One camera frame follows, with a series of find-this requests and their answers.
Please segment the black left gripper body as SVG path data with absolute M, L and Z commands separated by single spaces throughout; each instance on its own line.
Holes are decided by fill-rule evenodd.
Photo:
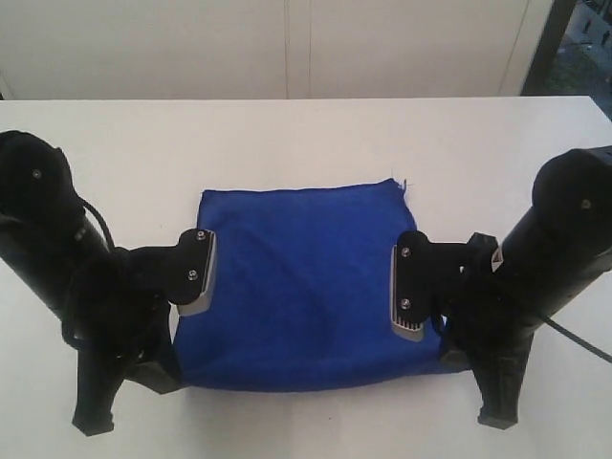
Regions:
M 60 320 L 64 341 L 102 364 L 180 375 L 168 327 L 177 247 L 112 247 L 81 216 L 48 229 L 4 216 L 1 257 Z

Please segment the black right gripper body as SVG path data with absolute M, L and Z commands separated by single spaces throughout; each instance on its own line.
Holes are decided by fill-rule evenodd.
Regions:
M 571 231 L 475 233 L 473 261 L 445 312 L 444 347 L 471 357 L 527 353 L 541 324 L 607 271 L 607 241 Z

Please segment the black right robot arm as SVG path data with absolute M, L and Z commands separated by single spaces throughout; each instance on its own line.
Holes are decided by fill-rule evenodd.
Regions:
M 535 331 L 611 270 L 611 149 L 575 148 L 537 172 L 532 205 L 453 295 L 448 339 L 482 397 L 478 422 L 506 429 Z

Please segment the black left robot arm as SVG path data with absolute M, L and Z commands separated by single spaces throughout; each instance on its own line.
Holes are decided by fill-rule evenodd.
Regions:
M 75 191 L 62 150 L 21 131 L 1 135 L 1 258 L 60 322 L 77 353 L 73 424 L 87 436 L 114 427 L 122 383 L 181 388 L 170 305 L 149 251 L 115 247 Z

